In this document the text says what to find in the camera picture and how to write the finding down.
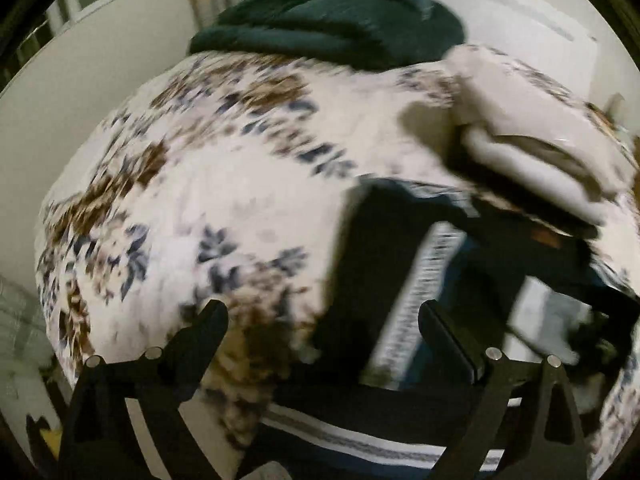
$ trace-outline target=floral blanket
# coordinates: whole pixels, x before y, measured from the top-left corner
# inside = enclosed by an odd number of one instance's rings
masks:
[[[38,294],[69,381],[94,353],[164,346],[219,298],[230,328],[202,386],[246,446],[274,382],[308,351],[358,177],[478,192],[424,143],[447,136],[457,92],[440,62],[366,73],[215,52],[140,87],[74,155],[36,228]],[[636,287],[640,264],[619,249],[640,248],[634,211],[612,204],[595,245],[612,280],[626,269]],[[638,392],[634,358],[607,400],[594,476],[632,430]]]

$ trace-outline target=round metal pin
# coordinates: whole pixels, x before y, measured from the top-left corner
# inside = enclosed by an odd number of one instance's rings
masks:
[[[145,351],[145,357],[149,360],[159,359],[162,355],[162,349],[159,346],[152,346]]]
[[[562,361],[558,359],[555,355],[550,355],[546,358],[546,362],[552,365],[553,368],[559,368],[562,364]]]
[[[495,346],[489,346],[489,348],[484,351],[484,354],[491,359],[491,361],[499,361],[502,358],[502,352]]]
[[[85,362],[84,362],[84,366],[88,367],[88,368],[95,368],[97,367],[97,365],[99,365],[102,362],[102,359],[99,355],[92,355],[91,357],[89,357]]]

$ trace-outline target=brown flower print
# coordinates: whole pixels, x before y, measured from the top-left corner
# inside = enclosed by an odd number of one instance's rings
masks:
[[[182,140],[182,148],[197,150],[215,139],[218,131],[214,128],[215,119],[204,120],[198,117],[188,127],[178,129],[169,141]]]
[[[268,130],[266,139],[273,145],[274,155],[289,155],[297,149],[311,144],[315,136],[306,133],[302,128],[294,126],[276,127]]]
[[[224,294],[230,325],[202,387],[215,402],[229,442],[246,447],[257,429],[276,381],[285,379],[296,355],[296,332],[311,333],[316,318],[304,322],[282,319],[286,301],[299,301],[310,289],[292,288],[286,274],[264,262],[255,265],[243,284]]]
[[[150,106],[155,109],[163,108],[175,98],[185,96],[195,89],[214,90],[226,84],[234,73],[244,70],[248,61],[241,58],[212,67],[205,65],[203,59],[199,59],[193,70],[185,75],[174,76],[164,90],[152,99]]]
[[[242,94],[241,101],[253,110],[271,110],[305,96],[308,93],[305,86],[302,78],[296,74],[272,75],[251,83]]]
[[[74,229],[74,235],[87,236],[91,228],[104,222],[115,200],[126,196],[134,184],[148,186],[166,163],[167,151],[164,141],[150,144],[126,170],[122,169],[115,176],[105,173],[97,182],[92,183],[82,196],[72,202],[58,221],[50,226],[51,243],[59,243],[70,226]]]
[[[434,104],[450,107],[460,93],[460,85],[442,70],[410,69],[401,74],[399,83],[411,90],[424,92]]]
[[[60,341],[65,341],[69,346],[74,370],[78,375],[82,369],[83,356],[91,356],[95,350],[89,341],[91,327],[86,302],[75,278],[66,284],[66,304],[68,313],[60,311]]]
[[[298,59],[297,57],[287,56],[286,54],[248,54],[248,61],[260,69],[281,67]]]

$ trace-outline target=mattress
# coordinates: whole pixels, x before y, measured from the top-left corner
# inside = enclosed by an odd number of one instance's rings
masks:
[[[438,156],[457,92],[441,62],[365,73],[218,52],[142,85],[72,157],[36,226],[47,335],[71,384],[89,355],[135,359],[218,298],[230,328],[203,387],[229,439],[246,446],[275,381],[326,310],[359,177],[431,183],[462,202],[476,194],[513,207]],[[607,208],[593,242],[598,270],[612,286],[640,290],[635,202],[624,193]],[[593,439],[594,477],[640,414],[634,340]]]

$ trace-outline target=blue flower print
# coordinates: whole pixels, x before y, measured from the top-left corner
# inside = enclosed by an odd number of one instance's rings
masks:
[[[226,229],[213,231],[206,226],[202,232],[204,239],[200,242],[200,252],[198,253],[198,263],[203,264],[209,260],[217,260],[222,256],[231,254],[238,248],[238,245],[226,239]]]
[[[217,114],[223,114],[229,109],[231,109],[238,101],[240,100],[240,94],[238,92],[233,92],[231,94],[225,95],[223,97],[223,103],[220,105],[218,110],[216,110]]]
[[[240,135],[246,135],[248,134],[251,130],[254,129],[254,126],[258,123],[258,121],[254,121],[252,123],[248,123],[246,124],[243,128],[242,131],[240,132]]]
[[[287,105],[287,108],[295,112],[315,113],[318,111],[318,106],[307,99],[298,99],[297,101],[292,101]]]
[[[625,368],[622,372],[622,380],[620,381],[620,385],[627,386],[628,384],[631,384],[636,370],[638,370],[638,359],[634,354],[631,354],[629,356],[629,359],[626,361]]]
[[[340,160],[340,158],[347,152],[347,150],[340,150],[332,155],[325,162],[318,164],[313,171],[312,175],[319,173],[324,176],[337,176],[339,178],[346,178],[349,176],[349,172],[356,167],[356,163],[352,160]]]
[[[132,227],[127,228],[125,232],[130,238],[132,238],[132,241],[127,249],[127,256],[129,257],[129,260],[127,261],[127,277],[120,286],[120,297],[122,300],[127,296],[127,293],[135,280],[140,280],[141,282],[146,280],[146,268],[149,263],[148,254],[144,253],[142,250],[149,228],[142,224],[135,224]],[[111,270],[120,263],[121,259],[121,256],[118,256],[108,262],[111,266]]]
[[[143,137],[154,122],[156,122],[155,117],[138,117],[131,125],[132,136]]]
[[[295,276],[306,265],[306,257],[304,248],[294,247],[292,249],[284,249],[280,251],[278,257],[270,261],[271,267],[280,269],[289,278]]]
[[[239,267],[232,267],[225,274],[218,265],[209,269],[209,284],[214,294],[224,294],[230,290],[236,290],[240,286]]]
[[[326,155],[327,153],[331,153],[334,148],[334,145],[330,142],[324,142],[320,144],[320,146],[316,146],[307,152],[299,153],[298,159],[302,162],[308,162],[309,164],[316,160],[321,155]]]
[[[80,254],[80,249],[82,249],[82,246],[90,242],[91,242],[91,238],[89,238],[88,236],[79,236],[78,238],[76,238],[72,243],[72,248],[74,250],[75,256],[78,257],[78,254]]]

